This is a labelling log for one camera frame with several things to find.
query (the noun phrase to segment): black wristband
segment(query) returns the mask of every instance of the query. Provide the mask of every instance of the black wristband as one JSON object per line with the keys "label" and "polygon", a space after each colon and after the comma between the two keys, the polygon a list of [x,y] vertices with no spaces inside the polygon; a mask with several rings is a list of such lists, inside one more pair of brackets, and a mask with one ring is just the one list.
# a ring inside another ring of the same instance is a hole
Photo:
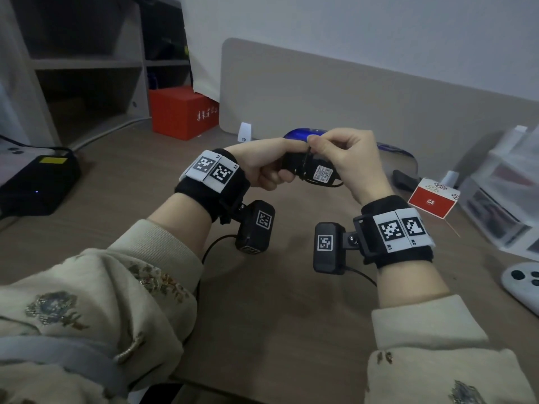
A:
{"label": "black wristband", "polygon": [[[225,149],[214,149],[212,151],[237,163],[236,158]],[[220,194],[207,187],[204,183],[189,177],[185,177],[180,181],[174,192],[185,194],[198,202],[210,214],[211,221],[215,222],[219,217],[229,213],[223,204],[232,206],[237,202],[239,196],[242,197],[239,199],[239,202],[241,202],[249,186],[245,172],[242,169],[238,169],[236,174],[238,176],[234,178],[233,182],[229,182]]]}
{"label": "black wristband", "polygon": [[[368,203],[361,209],[363,215],[379,215],[389,211],[401,210],[402,208],[410,208],[410,205],[400,196],[387,196],[385,198],[375,200]],[[372,219],[364,222],[366,232],[377,232],[376,225]],[[376,249],[378,244],[374,237],[366,237],[369,249]],[[432,262],[434,254],[430,246],[414,247],[403,249],[402,251],[379,254],[374,257],[365,257],[363,263],[365,265],[375,263],[378,269],[386,265],[404,261],[429,261]]]}

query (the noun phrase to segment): power adapter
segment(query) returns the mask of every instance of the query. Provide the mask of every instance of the power adapter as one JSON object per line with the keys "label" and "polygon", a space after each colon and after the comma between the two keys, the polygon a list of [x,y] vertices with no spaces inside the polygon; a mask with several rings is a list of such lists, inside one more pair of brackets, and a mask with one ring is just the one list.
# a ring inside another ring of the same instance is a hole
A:
{"label": "power adapter", "polygon": [[3,217],[50,215],[80,178],[72,152],[66,156],[40,155],[0,187]]}

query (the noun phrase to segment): person's left hand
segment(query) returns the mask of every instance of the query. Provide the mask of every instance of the person's left hand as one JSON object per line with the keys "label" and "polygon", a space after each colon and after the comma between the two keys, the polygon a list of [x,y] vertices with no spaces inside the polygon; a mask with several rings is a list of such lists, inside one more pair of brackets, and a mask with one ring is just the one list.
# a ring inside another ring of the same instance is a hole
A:
{"label": "person's left hand", "polygon": [[225,150],[238,160],[253,187],[271,191],[278,184],[291,183],[295,177],[290,171],[281,169],[282,156],[286,152],[306,152],[307,147],[305,142],[278,137],[240,143]]}

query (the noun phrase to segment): beige sweatshirt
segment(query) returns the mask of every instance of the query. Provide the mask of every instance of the beige sweatshirt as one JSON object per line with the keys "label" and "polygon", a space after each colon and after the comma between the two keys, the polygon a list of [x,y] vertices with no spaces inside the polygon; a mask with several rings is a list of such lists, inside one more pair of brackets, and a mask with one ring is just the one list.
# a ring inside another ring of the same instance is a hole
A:
{"label": "beige sweatshirt", "polygon": [[[195,323],[202,271],[184,244],[140,220],[107,250],[3,286],[0,403],[120,403],[122,383],[167,380]],[[488,348],[459,296],[375,310],[373,323],[379,350],[368,362],[366,403],[536,402],[515,354]],[[14,348],[21,335],[23,348]],[[45,346],[36,339],[52,345],[35,352]],[[17,359],[29,354],[44,357]],[[48,364],[55,355],[65,365]],[[88,364],[93,357],[104,361]],[[110,381],[116,376],[125,380]]]}

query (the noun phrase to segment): sleeve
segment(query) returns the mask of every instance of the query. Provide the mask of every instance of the sleeve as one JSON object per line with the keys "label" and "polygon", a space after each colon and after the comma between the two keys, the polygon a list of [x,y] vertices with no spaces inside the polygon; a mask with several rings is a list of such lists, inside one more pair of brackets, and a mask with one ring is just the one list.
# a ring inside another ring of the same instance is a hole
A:
{"label": "sleeve", "polygon": [[458,295],[375,310],[373,326],[379,350],[367,365],[365,403],[536,402],[515,354],[489,349]]}
{"label": "sleeve", "polygon": [[[140,220],[106,250],[87,249],[47,271],[3,286],[0,347],[5,336],[82,340],[110,352],[130,389],[163,382],[178,365],[182,341],[194,327],[197,302],[192,292],[202,271],[189,248],[161,227]],[[38,382],[51,377],[76,382],[79,395],[95,390],[89,380],[48,367],[4,361],[0,396],[4,392],[9,400],[49,402],[44,391],[65,393]],[[14,379],[15,374],[27,374],[36,383],[22,376]],[[105,397],[107,392],[100,389]],[[81,397],[73,396],[70,402],[90,402]],[[58,400],[51,397],[50,402]]]}

